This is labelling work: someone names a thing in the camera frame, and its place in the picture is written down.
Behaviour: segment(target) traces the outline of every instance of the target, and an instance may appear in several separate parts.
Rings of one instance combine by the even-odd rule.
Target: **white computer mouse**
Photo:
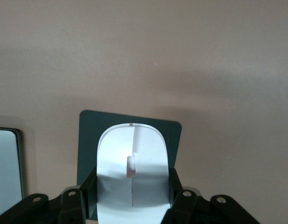
[[[168,176],[165,141],[156,128],[108,128],[97,149],[99,224],[159,224],[170,208]]]

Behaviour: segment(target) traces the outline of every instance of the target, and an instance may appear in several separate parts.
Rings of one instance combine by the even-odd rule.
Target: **computer mouse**
[[[170,208],[168,177],[166,144],[156,128],[108,128],[97,148],[99,224],[159,224]]]

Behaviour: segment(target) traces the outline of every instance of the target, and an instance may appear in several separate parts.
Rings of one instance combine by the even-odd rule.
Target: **mouse pad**
[[[181,134],[178,122],[86,110],[81,112],[79,122],[77,185],[81,185],[96,167],[97,146],[103,132],[111,126],[124,123],[146,124],[161,132],[167,147],[168,165],[170,168],[175,166]],[[97,220],[96,211],[91,219]]]

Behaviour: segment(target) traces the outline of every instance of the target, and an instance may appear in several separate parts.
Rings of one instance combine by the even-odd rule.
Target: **mouse scroll wheel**
[[[136,175],[136,163],[135,156],[127,157],[127,165],[126,165],[126,176],[132,178]]]

